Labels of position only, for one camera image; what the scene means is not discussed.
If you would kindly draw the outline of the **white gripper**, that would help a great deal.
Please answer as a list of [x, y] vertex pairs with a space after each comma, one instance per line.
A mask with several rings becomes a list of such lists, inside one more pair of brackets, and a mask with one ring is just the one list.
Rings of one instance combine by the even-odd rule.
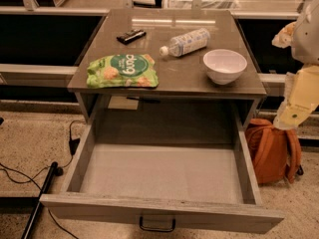
[[296, 74], [287, 73], [284, 101], [273, 125], [279, 129], [298, 128], [319, 106], [319, 0], [307, 3], [296, 22], [283, 27], [271, 44], [287, 48], [292, 57], [305, 65]]

